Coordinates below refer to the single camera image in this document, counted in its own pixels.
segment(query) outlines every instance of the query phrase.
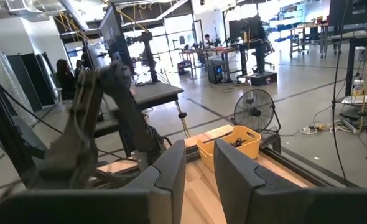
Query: yellow plastic bin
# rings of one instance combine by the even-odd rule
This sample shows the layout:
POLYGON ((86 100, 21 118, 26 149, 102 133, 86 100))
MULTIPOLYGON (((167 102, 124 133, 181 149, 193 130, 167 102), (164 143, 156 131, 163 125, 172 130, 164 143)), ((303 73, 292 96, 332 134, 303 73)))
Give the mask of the yellow plastic bin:
MULTIPOLYGON (((231 134, 221 139, 227 143, 234 143, 238 138, 245 142, 237 149, 252 159, 257 158, 261 135, 247 127, 237 125, 233 127, 231 134)), ((197 147, 202 161, 214 172, 214 141, 203 143, 198 140, 197 147)))

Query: concrete floor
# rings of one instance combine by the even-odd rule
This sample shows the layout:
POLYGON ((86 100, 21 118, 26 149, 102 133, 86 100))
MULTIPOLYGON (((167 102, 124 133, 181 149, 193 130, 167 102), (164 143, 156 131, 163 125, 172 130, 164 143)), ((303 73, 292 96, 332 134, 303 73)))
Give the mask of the concrete floor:
MULTIPOLYGON (((313 116, 330 105, 337 57, 333 55, 332 47, 329 47, 327 59, 319 58, 318 47, 311 48, 309 55, 295 54, 294 58, 290 59, 287 43, 277 46, 276 52, 268 56, 267 61, 276 64, 278 81, 261 89, 271 94, 275 101, 282 124, 281 135, 294 134, 300 128, 310 125, 313 116)), ((338 70, 337 91, 344 84, 347 58, 348 45, 344 44, 338 70)), ((252 57, 248 63, 249 67, 251 65, 254 65, 252 57)), ((229 124, 229 118, 233 114, 239 97, 246 91, 255 89, 251 86, 232 88, 227 85, 209 85, 204 69, 198 69, 194 76, 190 74, 178 76, 176 73, 171 73, 169 78, 173 85, 185 90, 179 96, 179 103, 182 110, 188 114, 187 124, 190 127, 191 135, 229 124)), ((342 105, 337 105, 336 114, 340 113, 342 107, 342 105)), ((147 113, 149 114, 148 123, 155 127, 161 135, 168 136, 173 142, 185 138, 173 103, 156 106, 147 113)), ((56 106, 45 116, 44 120, 62 130, 67 120, 65 108, 56 106)), ((331 110, 320 113, 316 120, 323 123, 331 122, 331 110)), ((276 121, 273 121, 270 127, 275 125, 276 121)), ((59 136, 42 123, 37 124, 33 130, 46 145, 59 136)), ((337 132, 338 148, 346 178, 353 184, 367 187, 367 147, 362 145, 360 139, 367 145, 366 133, 357 137, 350 133, 337 132)), ((100 149, 109 152, 122 148, 118 133, 98 138, 96 143, 100 149)), ((282 145, 285 147, 283 155, 289 159, 334 184, 343 183, 332 134, 328 132, 314 135, 298 133, 292 137, 282 137, 282 145)), ((120 151, 117 154, 123 156, 124 152, 120 151)), ((111 162, 113 160, 114 158, 109 155, 100 156, 100 161, 111 162)), ((4 156, 0 160, 0 186, 18 178, 10 160, 4 156)), ((22 185, 18 185, 17 190, 20 189, 23 189, 22 185)))

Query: yellow basket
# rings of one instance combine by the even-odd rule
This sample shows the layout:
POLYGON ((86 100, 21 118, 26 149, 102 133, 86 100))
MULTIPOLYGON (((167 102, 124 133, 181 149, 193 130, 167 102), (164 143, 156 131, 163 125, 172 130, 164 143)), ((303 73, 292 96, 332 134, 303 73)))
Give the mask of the yellow basket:
MULTIPOLYGON (((257 158, 261 135, 247 127, 237 125, 233 127, 231 134, 221 139, 227 143, 234 143, 238 138, 245 142, 237 149, 252 159, 257 158)), ((214 172, 214 141, 203 143, 203 141, 198 140, 197 147, 202 161, 214 172)))

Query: office chair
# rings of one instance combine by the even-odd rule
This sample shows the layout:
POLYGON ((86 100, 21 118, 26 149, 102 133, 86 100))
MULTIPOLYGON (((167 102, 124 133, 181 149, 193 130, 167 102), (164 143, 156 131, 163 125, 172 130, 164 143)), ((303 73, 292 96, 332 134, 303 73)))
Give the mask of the office chair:
MULTIPOLYGON (((271 53, 275 52, 275 49, 272 46, 272 42, 268 40, 267 44, 265 44, 265 55, 264 57, 267 57, 271 53)), ((271 62, 265 62, 265 65, 269 65, 269 68, 272 69, 272 71, 275 70, 275 65, 271 62)), ((257 65, 253 66, 252 70, 255 72, 257 70, 257 65)))

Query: black fan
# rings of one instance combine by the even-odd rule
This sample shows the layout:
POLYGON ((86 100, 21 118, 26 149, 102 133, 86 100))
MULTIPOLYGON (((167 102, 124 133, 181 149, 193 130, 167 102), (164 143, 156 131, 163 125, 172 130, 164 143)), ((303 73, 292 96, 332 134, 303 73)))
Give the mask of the black fan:
POLYGON ((238 100, 235 112, 231 118, 234 125, 243 125, 252 130, 262 133, 276 117, 279 127, 274 130, 278 132, 281 128, 279 118, 275 112, 275 104, 269 93, 264 90, 250 90, 238 100))

